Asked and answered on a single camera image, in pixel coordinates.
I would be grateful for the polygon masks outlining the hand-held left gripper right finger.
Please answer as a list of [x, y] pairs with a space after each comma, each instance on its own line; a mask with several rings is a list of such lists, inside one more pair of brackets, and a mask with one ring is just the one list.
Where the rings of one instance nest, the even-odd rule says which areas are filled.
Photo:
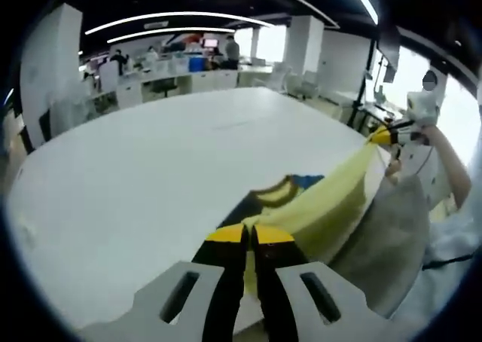
[[388, 341], [391, 323], [370, 310], [364, 293], [319, 261], [294, 237], [252, 228], [257, 293], [271, 341]]

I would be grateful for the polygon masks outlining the person's right hand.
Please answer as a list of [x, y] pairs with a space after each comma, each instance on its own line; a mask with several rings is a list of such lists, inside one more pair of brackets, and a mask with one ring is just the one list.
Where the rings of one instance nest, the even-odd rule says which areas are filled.
[[443, 133], [435, 125], [426, 125], [421, 128], [423, 134], [432, 146], [438, 147], [441, 144]]

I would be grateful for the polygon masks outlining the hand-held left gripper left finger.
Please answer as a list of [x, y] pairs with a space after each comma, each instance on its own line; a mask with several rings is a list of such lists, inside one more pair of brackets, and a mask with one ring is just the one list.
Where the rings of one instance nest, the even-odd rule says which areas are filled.
[[83, 328], [83, 341], [231, 341], [244, 292], [249, 232], [244, 224], [208, 235], [192, 261], [180, 261], [134, 294], [119, 318]]

